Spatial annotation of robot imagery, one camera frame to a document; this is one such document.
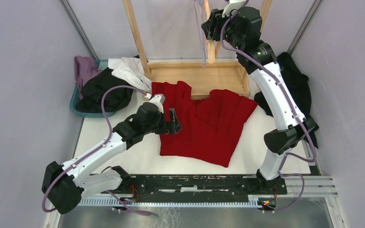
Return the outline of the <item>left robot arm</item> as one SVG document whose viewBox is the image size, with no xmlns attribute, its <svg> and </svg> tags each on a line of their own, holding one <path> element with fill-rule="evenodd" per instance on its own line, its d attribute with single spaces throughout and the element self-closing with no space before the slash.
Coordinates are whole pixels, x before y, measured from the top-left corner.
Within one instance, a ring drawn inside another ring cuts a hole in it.
<svg viewBox="0 0 365 228">
<path fill-rule="evenodd" d="M 92 172 L 141 142 L 147 134 L 177 134 L 181 129 L 175 109 L 170 108 L 166 118 L 160 102 L 143 103 L 135 114 L 111 128 L 106 138 L 82 155 L 62 164 L 53 161 L 47 165 L 41 187 L 43 211 L 66 214 L 89 196 L 107 190 L 127 192 L 130 180 L 117 171 Z"/>
</svg>

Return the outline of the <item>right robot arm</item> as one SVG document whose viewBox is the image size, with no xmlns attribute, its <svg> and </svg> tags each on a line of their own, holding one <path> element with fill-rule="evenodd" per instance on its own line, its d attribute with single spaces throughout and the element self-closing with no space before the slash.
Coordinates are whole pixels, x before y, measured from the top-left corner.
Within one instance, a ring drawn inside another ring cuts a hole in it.
<svg viewBox="0 0 365 228">
<path fill-rule="evenodd" d="M 238 62 L 259 86 L 275 120 L 276 129 L 264 135 L 267 153 L 258 169 L 255 186 L 267 194 L 282 176 L 281 170 L 288 156 L 295 156 L 292 148 L 304 138 L 313 146 L 310 133 L 316 123 L 307 118 L 289 92 L 281 75 L 277 57 L 271 46 L 262 41 L 260 11 L 242 5 L 213 9 L 201 25 L 207 40 L 218 41 L 237 54 Z"/>
</svg>

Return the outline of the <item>red skirt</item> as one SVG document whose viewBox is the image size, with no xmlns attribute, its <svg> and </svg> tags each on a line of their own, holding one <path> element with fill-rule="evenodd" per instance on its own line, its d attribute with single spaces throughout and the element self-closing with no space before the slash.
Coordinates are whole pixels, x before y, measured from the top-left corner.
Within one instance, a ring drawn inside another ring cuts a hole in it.
<svg viewBox="0 0 365 228">
<path fill-rule="evenodd" d="M 214 89 L 209 98 L 192 100 L 192 87 L 152 83 L 154 94 L 163 94 L 166 110 L 173 108 L 182 129 L 161 135 L 161 156 L 199 159 L 227 168 L 237 147 L 244 124 L 258 104 L 230 90 Z"/>
</svg>

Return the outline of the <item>wooden hanger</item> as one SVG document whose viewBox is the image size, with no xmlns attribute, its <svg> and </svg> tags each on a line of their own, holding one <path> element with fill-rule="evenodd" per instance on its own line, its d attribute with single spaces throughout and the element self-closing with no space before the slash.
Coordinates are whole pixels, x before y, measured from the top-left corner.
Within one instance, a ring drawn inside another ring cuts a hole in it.
<svg viewBox="0 0 365 228">
<path fill-rule="evenodd" d="M 202 0 L 202 22 L 204 23 L 206 20 L 210 18 L 211 10 L 209 6 L 209 2 L 207 0 Z M 213 40 L 207 40 L 205 35 L 205 51 L 206 51 L 206 64 L 214 64 L 216 62 L 218 45 Z"/>
</svg>

